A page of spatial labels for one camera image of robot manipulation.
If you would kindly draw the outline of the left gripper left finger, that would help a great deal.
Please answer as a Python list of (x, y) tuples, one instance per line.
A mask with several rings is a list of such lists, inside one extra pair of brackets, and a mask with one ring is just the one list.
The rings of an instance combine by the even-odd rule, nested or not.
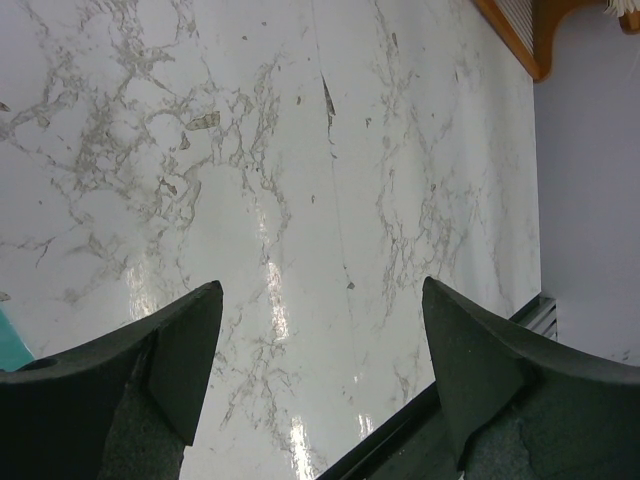
[(223, 313), (202, 285), (109, 334), (1, 374), (4, 479), (177, 479)]

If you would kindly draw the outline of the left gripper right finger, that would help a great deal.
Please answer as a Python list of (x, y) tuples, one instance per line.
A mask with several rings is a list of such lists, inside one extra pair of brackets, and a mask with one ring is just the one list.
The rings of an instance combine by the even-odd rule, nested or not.
[(423, 314), (467, 479), (636, 479), (639, 370), (559, 344), (429, 277)]

